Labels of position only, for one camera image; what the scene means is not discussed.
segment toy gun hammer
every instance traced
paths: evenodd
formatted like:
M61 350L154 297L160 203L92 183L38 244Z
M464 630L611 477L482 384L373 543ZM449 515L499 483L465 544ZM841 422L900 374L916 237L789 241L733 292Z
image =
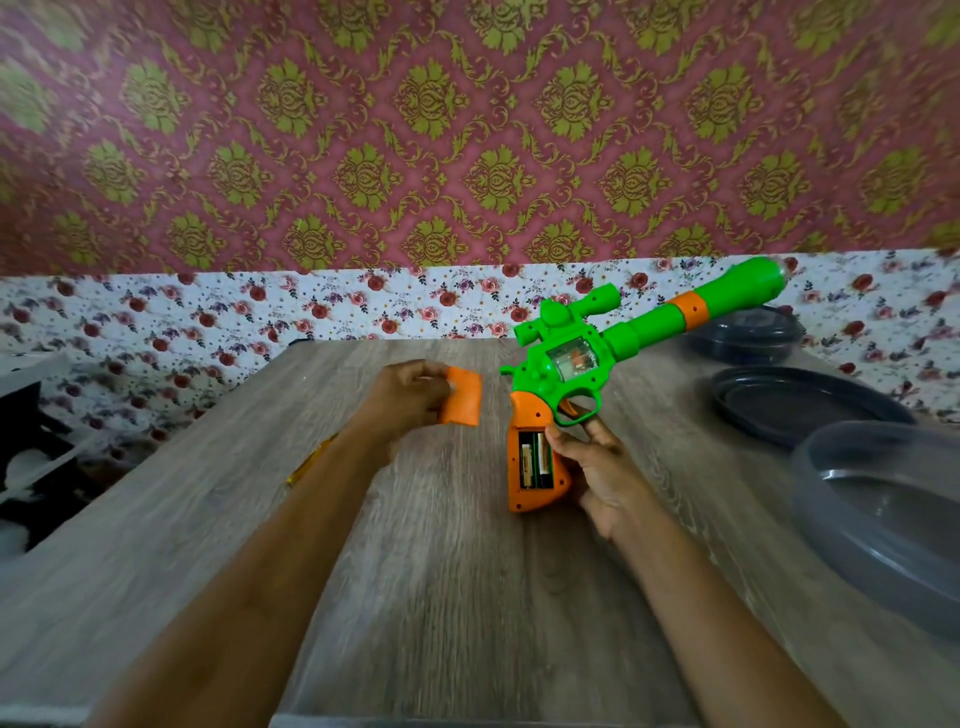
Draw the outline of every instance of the toy gun hammer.
M553 422L570 426L597 414L600 390L614 364L710 319L763 305L780 294L786 281L786 269L773 258L750 258L699 288L603 331L585 319L620 306L620 292L612 283L568 305L543 301L538 319L514 328L520 346L530 347L526 360L500 368L500 374L514 378L510 395L514 416L507 433L510 510L541 508L569 489L569 472L543 432ZM570 407L567 398L577 396L593 398L594 408L581 414Z

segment forearm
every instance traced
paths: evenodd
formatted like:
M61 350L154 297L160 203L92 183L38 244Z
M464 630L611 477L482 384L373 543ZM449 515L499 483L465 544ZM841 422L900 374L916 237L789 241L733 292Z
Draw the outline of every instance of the forearm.
M160 634L91 728L266 726L383 452L338 438Z
M844 725L648 487L612 539L711 728Z

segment red rose print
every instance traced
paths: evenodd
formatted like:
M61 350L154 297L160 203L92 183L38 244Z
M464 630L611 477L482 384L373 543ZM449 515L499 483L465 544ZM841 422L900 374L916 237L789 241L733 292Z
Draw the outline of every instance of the red rose print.
M858 291L865 291L873 285L874 277L869 273L864 273L853 279L851 285Z
M944 300L947 298L946 291L934 291L929 296L924 299L924 303L932 308L939 308L944 304Z

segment toy gun barrel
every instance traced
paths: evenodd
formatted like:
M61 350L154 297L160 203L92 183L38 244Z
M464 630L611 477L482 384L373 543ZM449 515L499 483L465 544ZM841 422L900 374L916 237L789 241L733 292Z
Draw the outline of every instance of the toy gun barrel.
M614 324L601 336L616 360L623 361L641 349L696 328L710 319L763 305L780 294L786 281L787 271L778 261L753 257L737 263L720 278L682 293L648 313ZM577 303L584 303L589 298Z

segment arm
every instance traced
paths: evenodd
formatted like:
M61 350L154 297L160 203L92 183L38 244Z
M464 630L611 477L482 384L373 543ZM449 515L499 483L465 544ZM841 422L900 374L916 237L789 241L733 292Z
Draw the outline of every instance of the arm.
M589 443L556 428L547 437L581 466L580 503L630 565L707 724L846 725L663 508L623 444L599 418L585 430Z
M340 435L96 706L87 728L266 726L373 476L437 422L446 366L386 367Z

